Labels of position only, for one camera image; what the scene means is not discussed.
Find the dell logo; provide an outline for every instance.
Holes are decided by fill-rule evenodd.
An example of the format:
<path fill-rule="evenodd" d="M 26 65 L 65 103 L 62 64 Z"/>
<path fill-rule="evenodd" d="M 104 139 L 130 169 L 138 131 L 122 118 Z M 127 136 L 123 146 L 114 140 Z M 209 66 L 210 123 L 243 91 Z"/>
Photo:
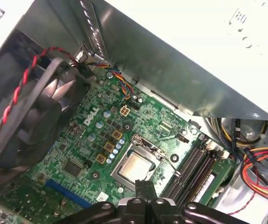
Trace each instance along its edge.
<path fill-rule="evenodd" d="M 93 111 L 90 111 L 90 114 L 87 116 L 87 118 L 84 121 L 84 124 L 89 126 L 90 122 L 93 120 L 94 116 L 96 116 L 97 112 L 100 110 L 99 108 L 92 108 Z"/>

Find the black fan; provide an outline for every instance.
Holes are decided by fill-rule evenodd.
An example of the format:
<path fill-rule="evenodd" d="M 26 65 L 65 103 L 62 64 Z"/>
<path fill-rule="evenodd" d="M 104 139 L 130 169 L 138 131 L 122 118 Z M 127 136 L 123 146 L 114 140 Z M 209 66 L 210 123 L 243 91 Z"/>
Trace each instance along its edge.
<path fill-rule="evenodd" d="M 0 51 L 0 117 L 34 55 L 33 41 L 16 32 Z M 43 57 L 0 131 L 0 185 L 41 161 L 90 85 L 61 58 Z"/>

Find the capacitor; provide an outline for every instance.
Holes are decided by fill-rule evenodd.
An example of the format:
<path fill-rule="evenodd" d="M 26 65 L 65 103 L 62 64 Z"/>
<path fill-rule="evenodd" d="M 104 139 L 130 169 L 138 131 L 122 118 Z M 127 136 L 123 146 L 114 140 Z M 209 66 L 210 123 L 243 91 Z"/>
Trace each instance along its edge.
<path fill-rule="evenodd" d="M 121 146 L 122 146 L 122 145 L 121 145 L 120 143 L 117 143 L 117 144 L 116 144 L 116 148 L 117 148 L 117 149 L 120 149 Z"/>
<path fill-rule="evenodd" d="M 124 138 L 121 138 L 121 139 L 119 140 L 119 143 L 120 143 L 120 144 L 124 144 L 124 142 L 125 142 L 125 139 L 124 139 Z"/>
<path fill-rule="evenodd" d="M 96 139 L 96 135 L 95 134 L 89 134 L 87 139 L 88 139 L 88 141 L 94 141 Z"/>
<path fill-rule="evenodd" d="M 105 82 L 103 80 L 101 80 L 100 85 L 105 86 Z"/>
<path fill-rule="evenodd" d="M 110 153 L 109 157 L 110 157 L 110 159 L 114 159 L 115 158 L 115 154 L 114 153 Z"/>
<path fill-rule="evenodd" d="M 119 87 L 117 85 L 112 85 L 112 89 L 114 89 L 115 91 L 119 91 Z"/>
<path fill-rule="evenodd" d="M 97 128 L 102 128 L 104 126 L 104 124 L 103 124 L 103 122 L 101 122 L 101 121 L 98 121 L 97 123 L 96 123 L 96 127 Z"/>
<path fill-rule="evenodd" d="M 54 211 L 53 216 L 58 217 L 59 215 L 58 211 Z"/>
<path fill-rule="evenodd" d="M 114 154 L 117 154 L 118 153 L 118 149 L 117 148 L 113 149 L 113 153 Z"/>
<path fill-rule="evenodd" d="M 104 112 L 104 117 L 105 118 L 108 118 L 108 117 L 110 117 L 111 116 L 111 112 L 110 111 L 105 111 Z"/>
<path fill-rule="evenodd" d="M 122 187 L 119 187 L 119 188 L 117 189 L 117 191 L 118 191 L 119 193 L 123 193 L 123 192 L 124 192 L 124 189 L 123 189 Z"/>
<path fill-rule="evenodd" d="M 65 199 L 63 199 L 60 204 L 61 205 L 66 205 L 67 204 L 67 201 Z"/>
<path fill-rule="evenodd" d="M 113 78 L 113 74 L 109 71 L 107 72 L 106 76 L 107 76 L 107 78 Z"/>
<path fill-rule="evenodd" d="M 73 127 L 73 126 L 76 126 L 76 125 L 77 125 L 76 120 L 71 121 L 70 124 L 69 124 L 70 127 Z"/>
<path fill-rule="evenodd" d="M 77 126 L 75 126 L 74 128 L 73 128 L 73 131 L 74 132 L 77 132 L 77 131 L 79 131 L 81 129 L 81 125 L 77 125 Z"/>

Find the motherboard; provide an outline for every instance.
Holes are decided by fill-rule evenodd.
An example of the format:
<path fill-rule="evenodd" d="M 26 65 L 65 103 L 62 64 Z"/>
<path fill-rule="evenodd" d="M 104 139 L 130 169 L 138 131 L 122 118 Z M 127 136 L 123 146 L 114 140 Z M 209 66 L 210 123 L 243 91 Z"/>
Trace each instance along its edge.
<path fill-rule="evenodd" d="M 0 189 L 0 204 L 33 223 L 52 223 L 100 201 L 135 196 L 151 180 L 158 196 L 209 204 L 230 176 L 222 146 L 133 86 L 125 100 L 105 69 L 44 160 Z"/>

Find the blue pcie slot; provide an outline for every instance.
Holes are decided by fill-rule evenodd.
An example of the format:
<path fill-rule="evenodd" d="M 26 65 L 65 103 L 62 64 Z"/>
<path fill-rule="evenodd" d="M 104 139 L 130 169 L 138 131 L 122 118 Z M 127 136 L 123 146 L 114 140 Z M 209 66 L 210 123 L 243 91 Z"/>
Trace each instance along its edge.
<path fill-rule="evenodd" d="M 62 193 L 64 196 L 66 196 L 68 199 L 72 200 L 73 202 L 77 203 L 78 205 L 82 206 L 83 208 L 89 208 L 91 204 L 84 199 L 80 198 L 78 195 L 75 195 L 73 192 L 67 190 L 60 184 L 56 183 L 53 180 L 47 180 L 45 183 L 45 186 L 51 187 L 54 190 Z"/>

